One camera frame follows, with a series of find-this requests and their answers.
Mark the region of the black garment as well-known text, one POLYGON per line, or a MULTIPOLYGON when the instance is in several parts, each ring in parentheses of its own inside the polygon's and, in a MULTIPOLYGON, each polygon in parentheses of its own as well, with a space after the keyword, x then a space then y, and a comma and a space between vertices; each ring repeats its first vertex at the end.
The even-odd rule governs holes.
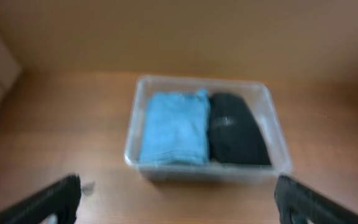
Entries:
POLYGON ((271 166, 262 132, 244 99, 215 93, 209 102, 210 159, 222 164, 271 166))

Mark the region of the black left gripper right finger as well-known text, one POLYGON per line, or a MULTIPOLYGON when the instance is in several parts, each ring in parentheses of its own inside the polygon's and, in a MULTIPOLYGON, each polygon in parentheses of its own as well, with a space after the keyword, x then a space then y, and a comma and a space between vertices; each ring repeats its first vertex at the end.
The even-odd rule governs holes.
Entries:
POLYGON ((358 214, 287 175, 279 176, 274 198, 281 224, 358 224, 358 214))

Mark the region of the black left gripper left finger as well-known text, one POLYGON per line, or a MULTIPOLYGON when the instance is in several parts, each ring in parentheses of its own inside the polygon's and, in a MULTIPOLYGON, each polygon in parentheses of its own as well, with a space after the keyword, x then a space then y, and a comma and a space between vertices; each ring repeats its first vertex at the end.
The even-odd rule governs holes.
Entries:
POLYGON ((58 224, 74 224, 80 199, 80 177, 68 175, 0 211, 0 224, 41 223, 49 215, 56 215, 58 224))

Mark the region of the blue denim jeans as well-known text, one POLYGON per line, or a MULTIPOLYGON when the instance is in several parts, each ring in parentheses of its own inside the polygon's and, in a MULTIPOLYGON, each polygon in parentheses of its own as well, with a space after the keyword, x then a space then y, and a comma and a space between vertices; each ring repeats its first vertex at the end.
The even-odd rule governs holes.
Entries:
POLYGON ((207 90, 154 94, 147 103, 139 163, 206 165, 209 113, 207 90))

